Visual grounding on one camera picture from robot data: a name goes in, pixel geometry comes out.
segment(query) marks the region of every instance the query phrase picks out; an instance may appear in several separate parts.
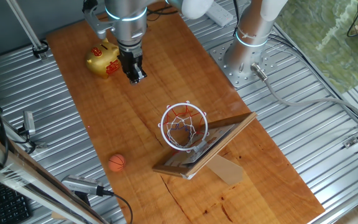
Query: mounting plate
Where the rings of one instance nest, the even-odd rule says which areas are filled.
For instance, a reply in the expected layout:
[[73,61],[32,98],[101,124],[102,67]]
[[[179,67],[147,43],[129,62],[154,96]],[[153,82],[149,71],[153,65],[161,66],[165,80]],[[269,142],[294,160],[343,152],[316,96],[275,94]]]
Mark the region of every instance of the mounting plate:
[[[217,65],[221,68],[221,70],[232,83],[234,88],[239,89],[254,80],[258,80],[259,78],[255,73],[240,73],[238,70],[229,68],[229,66],[225,64],[224,55],[232,43],[233,40],[230,40],[229,42],[214,47],[209,51],[209,54],[215,60]],[[270,60],[270,55],[265,50],[262,52],[262,63],[259,64],[259,66],[266,74],[276,71],[277,68],[276,62]]]

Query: wooden board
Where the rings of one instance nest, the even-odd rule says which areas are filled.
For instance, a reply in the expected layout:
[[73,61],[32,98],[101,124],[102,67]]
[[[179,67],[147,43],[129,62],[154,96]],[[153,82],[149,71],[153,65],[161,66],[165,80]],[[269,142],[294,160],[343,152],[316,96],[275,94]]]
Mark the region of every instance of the wooden board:
[[[185,180],[152,171],[170,153],[157,124],[167,105],[189,100],[217,121],[250,112],[179,15],[149,22],[143,38],[148,77],[131,86],[122,72],[103,80],[85,67],[100,40],[86,22],[47,37],[115,193],[134,223],[307,223],[324,211],[257,120],[220,153],[244,169],[228,186],[209,169]],[[122,154],[122,172],[108,159]],[[119,202],[128,220],[129,210]]]

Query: hoop stand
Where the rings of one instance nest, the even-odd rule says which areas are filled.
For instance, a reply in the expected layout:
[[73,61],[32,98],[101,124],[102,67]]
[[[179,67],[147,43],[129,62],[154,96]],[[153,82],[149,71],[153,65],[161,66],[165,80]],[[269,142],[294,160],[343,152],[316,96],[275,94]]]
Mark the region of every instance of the hoop stand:
[[204,166],[207,166],[228,185],[242,181],[242,167],[219,156],[222,150],[234,139],[251,121],[256,118],[256,113],[246,113],[231,118],[222,119],[208,124],[209,131],[225,131],[215,145],[209,148],[199,159],[191,164],[186,164],[188,154],[185,151],[163,158],[153,167],[154,172],[173,175],[190,180]]
[[212,157],[206,166],[228,185],[242,181],[242,167],[219,155]]

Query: blue light ring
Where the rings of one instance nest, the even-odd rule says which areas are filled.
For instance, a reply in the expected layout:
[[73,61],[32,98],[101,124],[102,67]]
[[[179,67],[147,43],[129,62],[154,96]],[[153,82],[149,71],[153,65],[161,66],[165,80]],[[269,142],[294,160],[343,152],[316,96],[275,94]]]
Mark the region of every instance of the blue light ring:
[[[109,11],[107,10],[107,7],[105,7],[105,8],[106,8],[107,14],[108,14],[109,16],[111,16],[113,19],[117,19],[117,20],[118,20],[118,19],[121,19],[120,17],[117,17],[117,16],[111,14],[111,12],[109,12]],[[144,16],[144,14],[145,14],[146,12],[147,12],[147,7],[144,9],[144,11],[143,11],[140,15],[135,16],[135,17],[132,17],[132,18],[124,18],[124,19],[122,19],[122,21],[135,21],[135,20],[141,18],[142,16]]]
[[263,44],[258,44],[258,45],[252,45],[252,44],[247,44],[245,43],[244,41],[242,41],[238,35],[238,33],[236,32],[236,37],[237,37],[237,40],[239,40],[239,42],[242,44],[242,45],[245,45],[247,47],[260,47],[260,46],[263,46],[266,44],[267,40],[263,43]]

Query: cardboard piece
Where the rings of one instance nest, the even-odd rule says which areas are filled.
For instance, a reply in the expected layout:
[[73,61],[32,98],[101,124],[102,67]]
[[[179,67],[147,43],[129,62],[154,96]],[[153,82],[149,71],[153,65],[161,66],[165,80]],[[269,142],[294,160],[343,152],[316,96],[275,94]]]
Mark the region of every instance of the cardboard piece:
[[214,156],[206,166],[228,185],[242,181],[242,167],[219,156]]

